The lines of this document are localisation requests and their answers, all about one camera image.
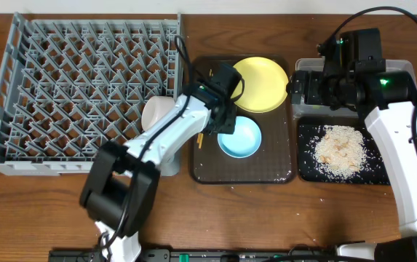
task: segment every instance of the utensil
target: utensil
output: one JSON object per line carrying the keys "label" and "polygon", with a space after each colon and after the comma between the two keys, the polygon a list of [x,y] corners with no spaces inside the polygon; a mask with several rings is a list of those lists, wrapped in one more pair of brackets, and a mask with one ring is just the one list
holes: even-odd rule
{"label": "utensil", "polygon": [[218,134],[218,144],[229,156],[235,158],[251,156],[261,144],[260,127],[252,119],[237,116],[234,134]]}
{"label": "utensil", "polygon": [[158,120],[166,115],[174,107],[173,98],[164,96],[154,96],[150,98],[143,108],[142,129],[149,130]]}
{"label": "utensil", "polygon": [[[234,68],[245,81],[245,90],[236,101],[240,108],[253,112],[264,113],[271,111],[286,99],[287,74],[273,60],[264,57],[249,57],[240,60]],[[242,91],[242,83],[237,85],[232,97]]]}

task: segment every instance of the white wall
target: white wall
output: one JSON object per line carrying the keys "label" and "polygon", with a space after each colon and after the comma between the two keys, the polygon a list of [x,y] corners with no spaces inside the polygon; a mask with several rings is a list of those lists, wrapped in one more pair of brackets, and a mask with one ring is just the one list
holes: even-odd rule
{"label": "white wall", "polygon": [[383,5],[417,14],[417,0],[0,0],[0,13],[353,14]]}

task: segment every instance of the plate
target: plate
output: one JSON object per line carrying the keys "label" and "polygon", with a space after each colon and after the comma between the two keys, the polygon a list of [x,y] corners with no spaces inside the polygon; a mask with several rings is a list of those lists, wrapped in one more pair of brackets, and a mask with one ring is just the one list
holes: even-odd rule
{"label": "plate", "polygon": [[218,144],[229,156],[235,158],[251,156],[261,144],[260,127],[252,119],[237,116],[234,134],[218,134]]}
{"label": "plate", "polygon": [[[289,79],[281,66],[273,60],[249,57],[240,60],[234,68],[245,81],[244,94],[235,102],[240,108],[253,113],[264,113],[277,108],[286,99]],[[232,97],[238,96],[241,91],[242,83],[239,83]]]}

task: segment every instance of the blue bowl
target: blue bowl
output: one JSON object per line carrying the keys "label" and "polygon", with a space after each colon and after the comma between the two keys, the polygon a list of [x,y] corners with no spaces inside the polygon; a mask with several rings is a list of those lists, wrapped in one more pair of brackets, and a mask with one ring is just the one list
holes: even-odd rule
{"label": "blue bowl", "polygon": [[218,134],[218,144],[229,156],[235,158],[251,156],[261,144],[260,127],[252,119],[237,116],[234,134]]}

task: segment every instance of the plastic crate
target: plastic crate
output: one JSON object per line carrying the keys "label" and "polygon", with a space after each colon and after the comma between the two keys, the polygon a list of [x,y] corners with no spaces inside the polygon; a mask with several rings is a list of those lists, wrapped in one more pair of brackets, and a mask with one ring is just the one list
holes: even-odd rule
{"label": "plastic crate", "polygon": [[177,97],[177,20],[33,20],[15,14],[0,70],[0,172],[88,172],[98,148],[142,132],[154,95]]}

